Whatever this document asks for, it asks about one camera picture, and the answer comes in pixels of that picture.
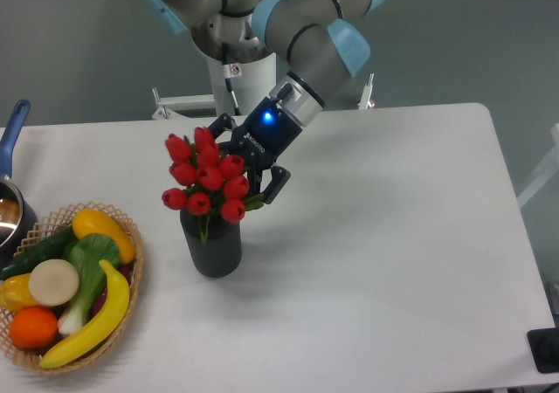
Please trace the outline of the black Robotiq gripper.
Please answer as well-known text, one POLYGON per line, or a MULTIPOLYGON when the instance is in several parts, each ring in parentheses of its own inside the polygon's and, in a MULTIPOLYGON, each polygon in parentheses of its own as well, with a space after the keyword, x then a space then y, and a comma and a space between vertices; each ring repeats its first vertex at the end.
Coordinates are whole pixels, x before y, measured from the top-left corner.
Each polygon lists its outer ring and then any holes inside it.
POLYGON ((230 115, 223 113, 208 129, 222 150, 244 159, 251 192, 259 192, 263 172, 271 172, 271 182, 261 195, 264 204, 272 203, 291 177, 289 170, 277 164, 278 157, 302 132, 302 128, 277 107, 274 100, 265 98, 242 124, 237 124, 230 115), (229 140, 218 142, 225 132, 231 133, 229 140))

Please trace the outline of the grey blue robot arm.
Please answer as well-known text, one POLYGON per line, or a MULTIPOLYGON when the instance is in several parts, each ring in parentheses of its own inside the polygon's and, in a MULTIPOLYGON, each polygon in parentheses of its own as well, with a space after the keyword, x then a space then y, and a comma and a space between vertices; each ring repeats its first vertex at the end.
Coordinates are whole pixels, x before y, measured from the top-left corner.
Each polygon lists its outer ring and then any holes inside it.
POLYGON ((383 0, 144 0, 162 27, 188 32, 210 70, 211 132, 248 166, 250 193, 270 203, 289 179, 278 157, 366 64, 350 23, 383 0))

